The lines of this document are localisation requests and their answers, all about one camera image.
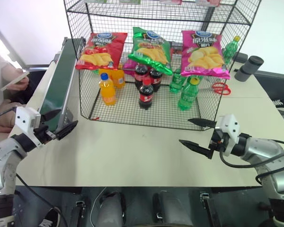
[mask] red chip bag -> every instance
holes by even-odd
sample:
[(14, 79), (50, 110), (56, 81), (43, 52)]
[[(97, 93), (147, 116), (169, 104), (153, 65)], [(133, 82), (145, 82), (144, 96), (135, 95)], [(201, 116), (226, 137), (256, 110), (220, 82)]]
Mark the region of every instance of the red chip bag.
[(76, 69), (117, 69), (126, 37), (127, 33), (91, 33)]

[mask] orange juice bottle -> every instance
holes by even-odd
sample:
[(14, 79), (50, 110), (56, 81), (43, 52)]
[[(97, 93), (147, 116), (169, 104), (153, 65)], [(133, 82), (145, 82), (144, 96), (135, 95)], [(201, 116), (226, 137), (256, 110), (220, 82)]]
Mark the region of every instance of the orange juice bottle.
[(112, 79), (112, 72), (113, 70), (109, 69), (99, 69), (99, 75), (101, 75), (102, 73), (107, 73), (110, 79)]
[(117, 88), (122, 88), (125, 85), (124, 71), (123, 70), (112, 70), (112, 80)]
[(114, 105), (115, 104), (115, 88), (113, 81), (108, 77), (107, 73), (101, 74), (100, 85), (100, 93), (103, 99), (103, 102), (106, 105)]

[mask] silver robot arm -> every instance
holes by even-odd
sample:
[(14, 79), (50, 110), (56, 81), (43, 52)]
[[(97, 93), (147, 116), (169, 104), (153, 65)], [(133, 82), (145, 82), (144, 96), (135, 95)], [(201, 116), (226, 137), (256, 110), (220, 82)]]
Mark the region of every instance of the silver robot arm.
[[(219, 151), (223, 163), (234, 168), (254, 167), (258, 173), (256, 180), (262, 184), (274, 212), (274, 223), (284, 227), (284, 150), (274, 140), (257, 139), (241, 133), (240, 125), (234, 115), (225, 115), (217, 122), (206, 119), (190, 119), (190, 122), (202, 127), (214, 128), (209, 149), (198, 144), (180, 140), (189, 149), (212, 158)], [(230, 154), (240, 157), (250, 165), (233, 165), (224, 156)]]
[(54, 118), (60, 110), (41, 115), (30, 107), (17, 107), (15, 125), (23, 133), (0, 142), (0, 227), (14, 226), (12, 215), (13, 194), (16, 188), (16, 170), (18, 164), (35, 148), (41, 148), (54, 139), (62, 139), (77, 125), (72, 122), (61, 131), (53, 134), (44, 124)]

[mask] white table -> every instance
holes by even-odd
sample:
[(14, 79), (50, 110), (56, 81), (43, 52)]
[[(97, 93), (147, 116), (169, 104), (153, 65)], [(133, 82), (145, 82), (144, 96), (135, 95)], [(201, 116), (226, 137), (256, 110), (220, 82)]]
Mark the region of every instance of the white table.
[[(27, 104), (39, 108), (51, 65)], [(233, 78), (228, 85), (218, 116), (235, 114), (241, 132), (253, 137), (284, 141), (284, 120), (254, 76), (242, 83)], [(78, 89), (70, 97), (78, 107)], [(78, 116), (74, 131), (61, 141), (51, 141), (31, 151), (17, 172), (37, 186), (256, 186), (254, 169), (233, 169), (224, 165), (216, 152), (212, 160), (190, 151), (179, 139), (207, 147), (213, 129), (186, 131), (137, 125), (90, 121)], [(11, 134), (19, 134), (16, 127)], [(246, 164), (238, 157), (229, 162)]]

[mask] wire mesh shelf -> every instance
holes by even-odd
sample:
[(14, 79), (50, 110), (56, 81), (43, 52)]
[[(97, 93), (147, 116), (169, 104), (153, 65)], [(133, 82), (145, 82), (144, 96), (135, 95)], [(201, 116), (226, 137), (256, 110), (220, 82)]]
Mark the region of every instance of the wire mesh shelf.
[[(234, 36), (239, 35), (239, 51), (255, 18), (261, 0), (222, 0), (219, 7), (198, 6), (194, 0), (184, 0), (181, 5), (161, 4), (159, 0), (141, 0), (140, 4), (122, 4), (119, 0), (107, 3), (86, 3), (85, 0), (64, 0), (68, 24), (75, 49), (88, 40), (90, 33), (127, 32), (121, 62), (125, 63), (133, 47), (133, 26), (152, 30), (182, 45), (183, 30), (203, 30), (222, 35), (222, 48)], [(227, 67), (231, 69), (233, 61)], [(181, 66), (181, 55), (173, 54), (173, 71)], [(126, 85), (116, 90), (117, 103), (106, 106), (99, 94), (99, 75), (95, 71), (80, 70), (81, 115), (90, 120), (166, 127), (185, 130), (205, 130), (193, 125), (190, 118), (206, 118), (214, 121), (221, 95), (211, 86), (226, 80), (204, 77), (199, 84), (199, 94), (189, 111), (177, 108), (179, 94), (169, 92), (171, 77), (164, 76), (162, 85), (154, 94), (150, 109), (140, 109), (139, 92), (134, 79), (126, 75)]]

